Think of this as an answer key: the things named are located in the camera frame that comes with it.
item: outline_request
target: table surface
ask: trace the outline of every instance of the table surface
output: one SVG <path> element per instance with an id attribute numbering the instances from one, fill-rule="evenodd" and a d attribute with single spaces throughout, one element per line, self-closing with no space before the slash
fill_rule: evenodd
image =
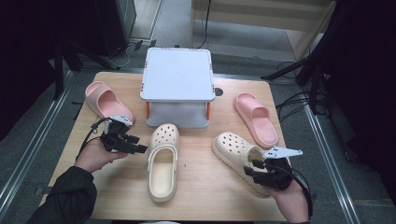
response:
<path id="1" fill-rule="evenodd" d="M 101 72 L 94 80 L 104 81 L 130 108 L 136 119 L 128 134 L 140 137 L 139 144 L 147 146 L 155 128 L 146 124 L 145 102 L 139 97 L 142 75 Z M 221 88 L 224 93 L 211 103 L 209 126 L 204 129 L 179 129 L 175 197 L 166 203 L 155 203 L 150 199 L 148 153 L 135 153 L 93 174 L 98 190 L 93 219 L 286 220 L 272 197 L 257 193 L 219 160 L 211 148 L 214 138 L 224 132 L 237 133 L 255 144 L 247 125 L 233 107 L 233 98 L 240 92 L 252 93 L 268 107 L 279 138 L 278 146 L 285 146 L 268 83 L 215 78 L 215 87 Z M 87 104 L 82 106 L 49 186 L 53 186 L 56 178 L 74 164 L 85 136 L 98 119 Z"/>

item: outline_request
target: hand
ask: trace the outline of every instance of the hand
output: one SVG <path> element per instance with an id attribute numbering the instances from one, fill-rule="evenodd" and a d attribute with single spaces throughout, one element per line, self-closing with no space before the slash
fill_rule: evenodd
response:
<path id="1" fill-rule="evenodd" d="M 295 180 L 283 190 L 262 186 L 274 197 L 277 207 L 282 215 L 291 223 L 309 221 L 308 204 L 303 194 L 303 189 Z"/>
<path id="2" fill-rule="evenodd" d="M 124 152 L 106 151 L 102 141 L 99 139 L 93 139 L 81 151 L 75 166 L 93 173 L 97 170 L 100 170 L 109 162 L 125 158 L 126 156 L 128 156 L 128 154 Z"/>

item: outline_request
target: beige clog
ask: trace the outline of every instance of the beige clog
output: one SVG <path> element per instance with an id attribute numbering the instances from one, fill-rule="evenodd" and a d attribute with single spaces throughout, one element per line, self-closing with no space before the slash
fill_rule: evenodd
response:
<path id="1" fill-rule="evenodd" d="M 179 133 L 174 124 L 163 124 L 151 135 L 148 146 L 148 192 L 157 203 L 171 200 L 177 186 Z"/>
<path id="2" fill-rule="evenodd" d="M 244 170 L 244 166 L 247 166 L 258 171 L 258 168 L 253 166 L 252 160 L 263 161 L 262 153 L 265 152 L 264 150 L 258 146 L 251 145 L 235 133 L 221 133 L 213 141 L 212 149 L 219 159 L 242 176 L 257 192 L 265 196 L 269 195 L 261 185 L 255 184 L 253 178 L 246 175 Z"/>

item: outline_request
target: white container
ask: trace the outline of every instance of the white container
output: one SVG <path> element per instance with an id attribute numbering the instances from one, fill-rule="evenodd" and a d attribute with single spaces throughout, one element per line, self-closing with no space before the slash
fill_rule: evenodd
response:
<path id="1" fill-rule="evenodd" d="M 148 126 L 207 127 L 215 96 L 209 50 L 148 49 L 140 90 Z"/>

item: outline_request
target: black sleeve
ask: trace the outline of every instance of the black sleeve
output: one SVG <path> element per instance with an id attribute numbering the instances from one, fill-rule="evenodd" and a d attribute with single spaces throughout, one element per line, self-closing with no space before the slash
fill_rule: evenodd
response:
<path id="1" fill-rule="evenodd" d="M 55 182 L 46 201 L 27 223 L 84 223 L 96 201 L 93 176 L 76 166 L 70 167 Z"/>

